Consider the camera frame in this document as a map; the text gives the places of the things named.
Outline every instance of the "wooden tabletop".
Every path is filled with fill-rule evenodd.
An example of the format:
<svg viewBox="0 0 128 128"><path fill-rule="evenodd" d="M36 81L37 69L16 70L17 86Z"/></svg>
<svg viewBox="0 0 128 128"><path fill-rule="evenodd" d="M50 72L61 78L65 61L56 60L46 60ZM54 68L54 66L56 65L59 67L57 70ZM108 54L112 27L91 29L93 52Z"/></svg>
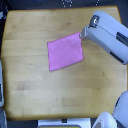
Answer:
<svg viewBox="0 0 128 128"><path fill-rule="evenodd" d="M84 61L49 72L47 42L81 31L95 10L120 21L116 7L10 11L4 29L5 111L11 120L97 117L127 90L127 70L91 41Z"/></svg>

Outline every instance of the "floor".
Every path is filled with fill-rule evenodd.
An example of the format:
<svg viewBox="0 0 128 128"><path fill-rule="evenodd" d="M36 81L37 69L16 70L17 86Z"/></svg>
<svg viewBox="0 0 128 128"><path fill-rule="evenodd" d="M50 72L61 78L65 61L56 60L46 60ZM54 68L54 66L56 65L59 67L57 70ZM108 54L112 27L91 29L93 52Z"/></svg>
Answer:
<svg viewBox="0 0 128 128"><path fill-rule="evenodd" d="M36 9L36 8L40 8L39 6L35 6L29 2L22 3L24 2L23 0L14 0L15 1L15 6L12 6L12 9ZM43 0L45 2L45 4L43 4L41 7L42 8L64 8L70 7L69 3L64 3L62 1L64 0ZM75 7L87 7L87 6L108 6L108 5L117 5L120 15L121 15L121 20L122 23L128 27L128 0L71 0L72 1L72 5L71 7L75 8ZM3 11L5 9L5 6L2 5L2 0L0 0L0 12ZM0 17L0 44L2 43L2 34L3 34L3 30L4 30L4 23L5 23L5 19ZM91 119L91 126L94 123L96 119ZM38 121L8 121L8 128L36 128L38 125Z"/></svg>

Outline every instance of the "pink cloth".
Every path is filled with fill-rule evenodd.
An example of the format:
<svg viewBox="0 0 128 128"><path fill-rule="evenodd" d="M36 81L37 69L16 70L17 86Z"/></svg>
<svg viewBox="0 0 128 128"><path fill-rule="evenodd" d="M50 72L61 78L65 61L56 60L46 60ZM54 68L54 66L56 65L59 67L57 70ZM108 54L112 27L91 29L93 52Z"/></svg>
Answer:
<svg viewBox="0 0 128 128"><path fill-rule="evenodd" d="M49 70L69 66L84 59L80 33L48 42Z"/></svg>

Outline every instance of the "wooden board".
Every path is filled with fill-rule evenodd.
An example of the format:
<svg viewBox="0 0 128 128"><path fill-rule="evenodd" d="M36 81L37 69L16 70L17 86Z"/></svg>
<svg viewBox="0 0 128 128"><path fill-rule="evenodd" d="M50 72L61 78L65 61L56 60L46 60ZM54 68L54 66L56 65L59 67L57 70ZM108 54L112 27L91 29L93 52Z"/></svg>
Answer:
<svg viewBox="0 0 128 128"><path fill-rule="evenodd" d="M49 72L47 42L81 31L95 10L120 21L116 7L10 11L4 30L5 111L11 120L97 117L127 90L126 66L91 41L84 61Z"/></svg>

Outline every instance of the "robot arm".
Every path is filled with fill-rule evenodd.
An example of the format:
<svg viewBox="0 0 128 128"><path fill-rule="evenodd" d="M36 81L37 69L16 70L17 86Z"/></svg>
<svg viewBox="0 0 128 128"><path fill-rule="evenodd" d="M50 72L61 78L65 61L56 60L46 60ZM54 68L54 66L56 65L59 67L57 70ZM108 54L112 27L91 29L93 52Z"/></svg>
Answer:
<svg viewBox="0 0 128 128"><path fill-rule="evenodd" d="M128 63L128 29L107 13L96 11L80 38L92 40L122 64Z"/></svg>

